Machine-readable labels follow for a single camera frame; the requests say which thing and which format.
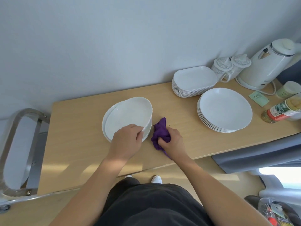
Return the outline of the person's left hand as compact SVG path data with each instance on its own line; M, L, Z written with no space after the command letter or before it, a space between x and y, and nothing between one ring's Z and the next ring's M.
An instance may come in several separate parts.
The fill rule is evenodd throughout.
M113 136L106 159L127 163L141 148L132 135L132 124L119 129Z

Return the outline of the person's right hand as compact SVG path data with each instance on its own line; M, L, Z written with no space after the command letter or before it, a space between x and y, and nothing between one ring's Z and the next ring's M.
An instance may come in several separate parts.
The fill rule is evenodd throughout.
M191 158L188 156L183 138L177 129L167 127L170 135L170 151L166 151L170 158L176 163L182 163L184 161L190 161Z

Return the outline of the purple cloth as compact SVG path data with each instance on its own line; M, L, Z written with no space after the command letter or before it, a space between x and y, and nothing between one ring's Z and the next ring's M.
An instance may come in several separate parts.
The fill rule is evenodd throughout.
M153 125L154 132L151 138L152 144L157 151L163 152L169 159L170 156L167 154L165 149L159 144L159 139L162 139L164 142L169 143L171 141L171 135L166 128L167 120L165 117L161 118L159 122Z

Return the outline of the person's right forearm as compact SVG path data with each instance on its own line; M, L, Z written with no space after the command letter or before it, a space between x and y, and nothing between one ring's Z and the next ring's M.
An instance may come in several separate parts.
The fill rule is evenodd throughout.
M171 156L215 226L272 226L255 208L204 171L188 155Z

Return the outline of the person's left forearm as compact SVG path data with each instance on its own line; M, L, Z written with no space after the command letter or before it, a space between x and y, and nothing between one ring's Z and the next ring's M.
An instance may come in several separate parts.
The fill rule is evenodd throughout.
M93 226L129 157L106 157L49 226Z

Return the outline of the person's black clothing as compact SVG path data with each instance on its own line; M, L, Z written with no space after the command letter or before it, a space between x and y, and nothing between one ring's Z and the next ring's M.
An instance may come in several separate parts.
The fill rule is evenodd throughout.
M93 226L215 226L204 207L175 184L124 178L110 190Z

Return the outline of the stack of white round plates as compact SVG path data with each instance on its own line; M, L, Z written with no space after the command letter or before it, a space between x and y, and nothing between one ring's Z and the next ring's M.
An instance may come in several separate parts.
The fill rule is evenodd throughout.
M220 133L244 129L253 118L246 98L227 88L213 88L202 94L197 102L197 113L205 126Z

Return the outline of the stack of white rectangular plates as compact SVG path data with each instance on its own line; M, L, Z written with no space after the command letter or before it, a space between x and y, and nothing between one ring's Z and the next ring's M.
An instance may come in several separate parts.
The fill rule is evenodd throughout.
M217 81L216 74L210 68L192 67L174 73L172 90L180 98L189 98L213 88Z

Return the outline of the patterned white lidded mug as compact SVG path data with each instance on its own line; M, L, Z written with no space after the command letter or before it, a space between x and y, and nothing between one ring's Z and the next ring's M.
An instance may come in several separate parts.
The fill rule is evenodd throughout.
M230 80L235 79L244 68L249 67L252 63L251 60L247 57L247 54L232 56L230 58L230 61L233 65L233 68L230 71Z
M216 74L218 82L227 83L231 79L233 64L230 57L216 58L211 70Z

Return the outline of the green paper packet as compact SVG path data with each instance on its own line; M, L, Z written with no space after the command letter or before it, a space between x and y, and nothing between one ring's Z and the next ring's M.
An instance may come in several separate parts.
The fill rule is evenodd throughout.
M260 107L264 107L270 102L270 100L267 97L265 97L262 93L258 91L252 92L250 95L248 95L248 97Z

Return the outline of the red label glass bottle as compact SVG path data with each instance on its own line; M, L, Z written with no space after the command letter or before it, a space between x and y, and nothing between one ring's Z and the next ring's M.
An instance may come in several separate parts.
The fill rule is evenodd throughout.
M301 92L264 111L261 119L273 124L296 114L301 114Z

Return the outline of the white electric kettle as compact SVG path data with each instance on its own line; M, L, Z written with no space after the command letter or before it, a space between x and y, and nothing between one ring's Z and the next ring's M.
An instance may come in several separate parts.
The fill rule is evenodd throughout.
M258 51L251 65L240 72L236 82L244 88L260 91L284 70L301 60L301 43L282 38Z

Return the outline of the clear plastic bag of snacks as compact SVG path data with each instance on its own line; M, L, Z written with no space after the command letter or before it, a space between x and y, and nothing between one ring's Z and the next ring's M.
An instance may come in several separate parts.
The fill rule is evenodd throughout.
M272 226L295 226L281 204L271 198L260 198L258 211L264 215Z

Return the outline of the jar with white lid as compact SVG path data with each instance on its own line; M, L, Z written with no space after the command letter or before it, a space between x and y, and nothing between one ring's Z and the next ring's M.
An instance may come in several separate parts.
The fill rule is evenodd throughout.
M286 82L279 90L276 91L276 97L280 99L287 99L295 94L301 92L301 85L294 81Z

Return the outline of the metal frame chair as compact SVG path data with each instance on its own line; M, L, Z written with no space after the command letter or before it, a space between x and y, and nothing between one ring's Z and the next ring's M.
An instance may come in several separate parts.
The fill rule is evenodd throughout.
M0 120L0 214L38 197L50 116L26 108Z

